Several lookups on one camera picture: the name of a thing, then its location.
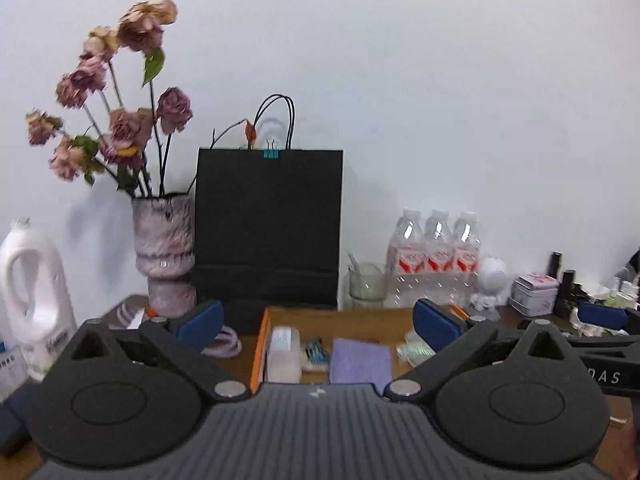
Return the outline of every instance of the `bottle cap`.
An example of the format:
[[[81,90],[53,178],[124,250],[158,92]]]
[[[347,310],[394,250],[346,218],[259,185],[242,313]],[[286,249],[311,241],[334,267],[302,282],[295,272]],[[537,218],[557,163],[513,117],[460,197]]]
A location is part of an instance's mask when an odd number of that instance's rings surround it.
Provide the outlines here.
[[[447,211],[440,211],[439,209],[433,209],[431,216],[440,222],[446,222],[449,219],[449,213]]]
[[[415,209],[402,209],[402,216],[417,221],[420,219],[420,211],[416,211]]]
[[[460,218],[462,218],[465,222],[476,222],[478,218],[476,218],[476,213],[471,211],[463,211],[460,213]]]
[[[29,227],[31,227],[31,220],[29,218],[18,218],[11,222],[12,230],[27,229]]]

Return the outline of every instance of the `plastic water bottle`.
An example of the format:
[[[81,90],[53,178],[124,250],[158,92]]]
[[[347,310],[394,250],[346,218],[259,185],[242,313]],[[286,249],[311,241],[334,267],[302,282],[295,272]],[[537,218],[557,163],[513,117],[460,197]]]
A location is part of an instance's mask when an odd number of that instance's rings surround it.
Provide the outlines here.
[[[19,262],[25,298],[15,280]],[[60,253],[28,220],[14,222],[0,247],[0,294],[28,373],[41,381],[77,327]]]
[[[451,301],[457,306],[464,307],[470,301],[481,247],[475,213],[463,212],[460,214],[454,228],[453,239],[452,272],[454,284],[451,289]]]
[[[290,326],[274,327],[267,354],[267,381],[297,384],[301,378],[300,332]]]
[[[390,276],[387,306],[414,306],[423,296],[424,233],[420,212],[404,209],[386,251]]]
[[[451,231],[447,226],[448,219],[449,213],[434,209],[424,226],[425,297],[437,304],[447,304],[450,301],[454,247]]]

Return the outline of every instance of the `product label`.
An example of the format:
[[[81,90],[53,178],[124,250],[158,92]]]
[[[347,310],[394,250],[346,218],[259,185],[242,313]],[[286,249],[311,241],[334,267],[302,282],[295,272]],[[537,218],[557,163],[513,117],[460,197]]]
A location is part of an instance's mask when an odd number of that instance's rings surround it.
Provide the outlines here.
[[[415,249],[398,249],[396,251],[396,274],[417,274],[424,270],[424,252]]]
[[[271,350],[291,350],[291,329],[277,328],[271,334]]]
[[[456,248],[454,270],[475,272],[478,267],[478,253],[476,248]]]
[[[19,348],[0,353],[0,402],[17,390],[26,378],[27,368]]]
[[[437,244],[432,247],[426,257],[427,270],[445,272],[453,266],[453,248],[447,244]]]
[[[23,346],[22,354],[29,370],[37,374],[46,374],[73,335],[74,328],[67,326],[58,330],[44,341],[35,345]]]

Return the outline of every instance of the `bottle handle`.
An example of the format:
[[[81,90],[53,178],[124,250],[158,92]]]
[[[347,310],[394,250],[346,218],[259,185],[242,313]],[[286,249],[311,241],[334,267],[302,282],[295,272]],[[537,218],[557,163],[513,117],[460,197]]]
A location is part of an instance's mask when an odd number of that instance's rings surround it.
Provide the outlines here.
[[[38,249],[35,249],[33,247],[21,247],[17,251],[15,251],[15,253],[12,254],[11,257],[9,257],[4,269],[2,270],[2,273],[0,273],[2,288],[4,288],[7,294],[7,298],[6,298],[7,312],[12,311],[12,313],[14,314],[14,319],[20,319],[20,323],[26,322],[27,312],[25,312],[24,309],[21,309],[21,310],[18,309],[18,305],[24,305],[24,302],[20,299],[20,296],[18,295],[15,289],[15,282],[12,276],[12,269],[16,261],[26,253],[36,253],[40,261],[42,261],[45,257],[45,255]],[[37,308],[38,308],[38,301],[36,300],[36,297],[34,297],[33,317],[39,317],[38,313],[36,312]],[[47,326],[41,327],[40,332],[47,333],[48,331],[50,331],[55,326],[57,322],[57,317],[58,316],[54,316],[53,318],[50,318],[50,321],[47,323]]]
[[[2,288],[4,288],[5,293],[7,294],[6,308],[8,311],[13,310],[15,314],[20,314],[21,317],[25,317],[25,313],[20,311],[16,312],[17,311],[16,305],[23,304],[24,302],[20,299],[20,297],[18,296],[18,293],[15,290],[15,283],[12,276],[12,269],[16,261],[18,260],[18,258],[23,256],[23,254],[25,254],[27,251],[33,251],[33,249],[24,247],[24,248],[18,249],[14,254],[12,254],[11,257],[8,259],[6,265],[4,266],[4,269],[2,270],[2,275],[1,275]]]

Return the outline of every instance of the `teal binder clip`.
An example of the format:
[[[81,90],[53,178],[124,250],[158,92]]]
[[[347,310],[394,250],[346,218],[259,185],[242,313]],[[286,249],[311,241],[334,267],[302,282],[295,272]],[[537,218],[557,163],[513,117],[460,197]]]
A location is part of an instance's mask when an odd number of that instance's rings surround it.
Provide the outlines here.
[[[267,149],[262,150],[262,158],[278,158],[275,139],[267,139]]]

